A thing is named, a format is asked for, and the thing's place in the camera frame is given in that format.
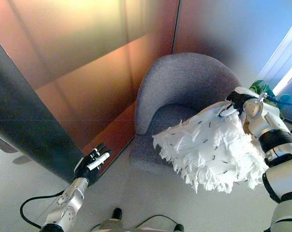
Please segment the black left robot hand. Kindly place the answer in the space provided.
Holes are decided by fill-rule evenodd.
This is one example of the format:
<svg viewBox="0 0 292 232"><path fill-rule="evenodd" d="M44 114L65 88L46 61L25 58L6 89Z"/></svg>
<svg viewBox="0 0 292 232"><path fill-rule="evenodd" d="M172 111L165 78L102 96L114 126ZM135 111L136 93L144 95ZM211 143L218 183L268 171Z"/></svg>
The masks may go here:
<svg viewBox="0 0 292 232"><path fill-rule="evenodd" d="M112 151L103 143L96 146L87 156L81 158L77 163L74 168L74 180L77 178L85 178L88 180L88 186L97 182L101 177L99 171L111 154Z"/></svg>

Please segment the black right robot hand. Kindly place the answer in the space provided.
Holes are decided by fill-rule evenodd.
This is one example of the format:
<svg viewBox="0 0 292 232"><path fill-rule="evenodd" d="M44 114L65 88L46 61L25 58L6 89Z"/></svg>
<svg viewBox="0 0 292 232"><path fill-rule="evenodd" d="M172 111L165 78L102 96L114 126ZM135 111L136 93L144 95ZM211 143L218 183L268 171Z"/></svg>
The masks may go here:
<svg viewBox="0 0 292 232"><path fill-rule="evenodd" d="M234 91L232 91L226 98L228 105L220 111L219 116L229 116L234 112L238 112L239 116L242 115L242 113L244 112L243 106L245 102L250 99L257 99L258 96L258 94L247 88L236 87Z"/></svg>

